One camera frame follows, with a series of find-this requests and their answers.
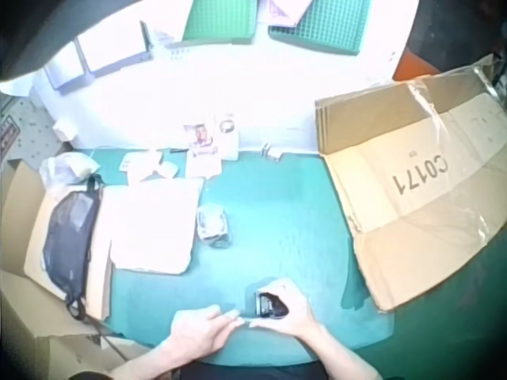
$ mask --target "green grid mat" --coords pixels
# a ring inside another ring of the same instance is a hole
[[[274,40],[320,51],[359,54],[371,0],[314,0],[295,28],[270,26]]]
[[[257,0],[194,0],[183,40],[250,40],[257,22]]]

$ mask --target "person's right hand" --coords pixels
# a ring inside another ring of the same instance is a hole
[[[229,335],[245,322],[237,310],[222,314],[217,305],[182,310],[174,316],[171,334],[162,346],[176,350],[186,363],[218,351]]]
[[[259,291],[277,296],[288,308],[288,314],[282,319],[255,319],[250,322],[251,328],[271,329],[303,340],[318,328],[310,303],[290,279],[277,279]]]

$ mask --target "black object in hand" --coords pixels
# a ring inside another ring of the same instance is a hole
[[[261,318],[283,318],[288,314],[286,305],[274,294],[255,294],[256,314]]]

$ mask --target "black bag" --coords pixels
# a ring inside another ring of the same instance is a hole
[[[51,281],[66,295],[65,305],[72,317],[86,315],[81,297],[85,295],[93,225],[101,203],[102,180],[91,176],[85,191],[70,192],[55,207],[44,244],[44,264]],[[77,314],[71,309],[78,304]]]

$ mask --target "teal desk mat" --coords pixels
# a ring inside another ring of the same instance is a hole
[[[183,41],[250,40],[257,22],[257,0],[194,0]]]
[[[118,168],[126,150],[91,152],[106,184],[126,184]],[[164,151],[185,171],[185,154]],[[394,314],[378,313],[359,274],[351,237],[320,157],[285,154],[275,163],[260,154],[224,162],[206,181],[200,204],[225,207],[229,249],[195,240],[183,275],[115,270],[107,326],[142,344],[169,334],[178,310],[218,304],[244,310],[253,292],[271,279],[290,277],[308,295],[315,316],[344,344],[360,348],[388,338]],[[240,328],[226,347],[204,361],[226,366],[284,366],[316,360],[298,340]]]
[[[295,28],[270,26],[274,40],[331,53],[357,55],[371,0],[313,0]]]

